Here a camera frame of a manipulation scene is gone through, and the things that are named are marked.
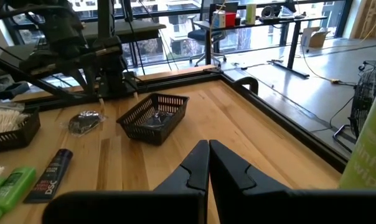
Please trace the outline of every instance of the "black basket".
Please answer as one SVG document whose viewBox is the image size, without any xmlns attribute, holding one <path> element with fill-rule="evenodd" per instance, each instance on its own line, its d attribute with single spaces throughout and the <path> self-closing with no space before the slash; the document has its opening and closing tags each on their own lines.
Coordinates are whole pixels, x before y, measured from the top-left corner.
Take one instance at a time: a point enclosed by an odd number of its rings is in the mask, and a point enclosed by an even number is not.
<svg viewBox="0 0 376 224">
<path fill-rule="evenodd" d="M 121 125 L 129 138 L 159 146 L 186 115 L 188 100 L 189 97 L 184 96 L 152 93 L 119 118 L 117 123 Z M 160 129 L 140 126 L 156 110 L 173 113 L 173 116 Z"/>
<path fill-rule="evenodd" d="M 39 109 L 26 110 L 24 113 L 30 116 L 19 125 L 18 130 L 0 133 L 0 152 L 26 147 L 36 135 L 40 128 Z"/>
</svg>

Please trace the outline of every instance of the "floor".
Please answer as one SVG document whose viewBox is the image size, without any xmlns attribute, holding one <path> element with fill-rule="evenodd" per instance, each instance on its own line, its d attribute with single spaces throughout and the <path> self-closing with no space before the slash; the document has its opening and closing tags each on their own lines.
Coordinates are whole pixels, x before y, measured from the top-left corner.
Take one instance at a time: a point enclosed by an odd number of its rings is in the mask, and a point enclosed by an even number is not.
<svg viewBox="0 0 376 224">
<path fill-rule="evenodd" d="M 306 61 L 312 71 L 317 75 L 339 79 L 344 82 L 357 83 L 359 80 L 358 66 L 364 60 L 376 60 L 376 39 L 346 40 L 334 39 L 326 40 L 324 50 L 310 50 L 306 54 Z M 339 127 L 349 124 L 347 117 L 350 115 L 351 103 L 339 112 L 332 120 L 332 129 L 317 131 L 328 128 L 329 122 L 354 95 L 351 86 L 332 85 L 315 76 L 306 65 L 300 47 L 297 50 L 294 61 L 294 68 L 310 74 L 310 78 L 303 80 L 298 76 L 272 65 L 264 65 L 267 60 L 287 58 L 289 46 L 283 48 L 273 48 L 245 52 L 242 54 L 227 55 L 227 62 L 222 64 L 224 72 L 234 79 L 253 76 L 260 81 L 259 96 L 284 113 L 302 127 L 312 131 L 324 142 L 336 148 L 342 155 L 350 156 L 336 142 L 332 135 Z M 241 67 L 258 65 L 246 71 Z M 173 70 L 184 69 L 193 66 L 188 61 L 170 64 Z M 164 72 L 170 68 L 167 64 L 145 67 L 147 74 Z M 135 69 L 137 74 L 142 75 L 140 68 Z M 353 148 L 355 141 L 352 133 L 347 130 L 345 138 L 342 138 L 349 148 Z"/>
</svg>

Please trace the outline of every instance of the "office chair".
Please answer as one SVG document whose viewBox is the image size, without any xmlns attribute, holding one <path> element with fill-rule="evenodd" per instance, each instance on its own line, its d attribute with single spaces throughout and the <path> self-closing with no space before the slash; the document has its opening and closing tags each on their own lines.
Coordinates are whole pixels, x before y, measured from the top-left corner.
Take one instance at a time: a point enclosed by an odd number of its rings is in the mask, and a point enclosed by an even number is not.
<svg viewBox="0 0 376 224">
<path fill-rule="evenodd" d="M 204 20 L 204 11 L 205 10 L 207 11 L 207 13 L 209 13 L 208 7 L 206 9 L 204 9 L 204 2 L 205 2 L 205 0 L 202 1 L 202 5 L 200 7 L 200 17 L 199 17 L 200 21 Z M 196 29 L 195 28 L 195 25 L 194 25 L 194 19 L 195 18 L 196 18 L 196 15 L 188 17 L 188 19 L 190 20 L 190 23 L 192 25 L 192 31 L 188 33 L 188 37 L 195 40 L 199 45 L 204 46 L 205 45 L 206 31 L 202 30 L 202 29 Z M 212 41 L 211 41 L 212 46 L 211 47 L 213 47 L 213 45 L 216 44 L 217 42 L 220 42 L 221 40 L 225 39 L 226 36 L 227 35 L 226 35 L 225 31 L 212 32 Z M 192 59 L 197 58 L 197 57 L 200 57 L 200 59 L 196 62 L 195 67 L 198 66 L 199 62 L 201 62 L 201 61 L 203 61 L 203 59 L 205 59 L 205 53 L 191 56 L 189 58 L 189 63 L 192 63 Z M 221 67 L 221 62 L 216 57 L 223 57 L 223 61 L 224 62 L 227 61 L 227 58 L 225 57 L 224 54 L 212 53 L 212 60 L 215 60 L 218 63 L 219 67 Z"/>
</svg>

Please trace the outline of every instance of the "fan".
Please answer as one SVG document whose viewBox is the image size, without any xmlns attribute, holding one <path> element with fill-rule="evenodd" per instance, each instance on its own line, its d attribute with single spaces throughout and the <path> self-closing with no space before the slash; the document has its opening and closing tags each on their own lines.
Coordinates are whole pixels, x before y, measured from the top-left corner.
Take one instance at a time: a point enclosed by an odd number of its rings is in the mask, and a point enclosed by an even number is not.
<svg viewBox="0 0 376 224">
<path fill-rule="evenodd" d="M 352 152 L 352 150 L 340 141 L 338 136 L 345 130 L 345 128 L 350 127 L 355 138 L 358 139 L 361 130 L 364 127 L 370 107 L 372 106 L 372 103 L 374 103 L 376 97 L 376 67 L 365 71 L 354 89 L 355 93 L 351 107 L 351 115 L 349 117 L 350 124 L 343 125 L 333 135 L 333 139 L 349 152 Z"/>
</svg>

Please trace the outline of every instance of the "green wipes container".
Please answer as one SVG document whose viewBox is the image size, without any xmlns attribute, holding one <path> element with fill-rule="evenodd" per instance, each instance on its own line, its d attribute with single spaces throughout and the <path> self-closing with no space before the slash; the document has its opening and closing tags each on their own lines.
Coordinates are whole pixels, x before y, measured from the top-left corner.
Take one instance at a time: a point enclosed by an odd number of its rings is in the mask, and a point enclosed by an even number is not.
<svg viewBox="0 0 376 224">
<path fill-rule="evenodd" d="M 376 189 L 376 99 L 343 172 L 339 187 Z"/>
</svg>

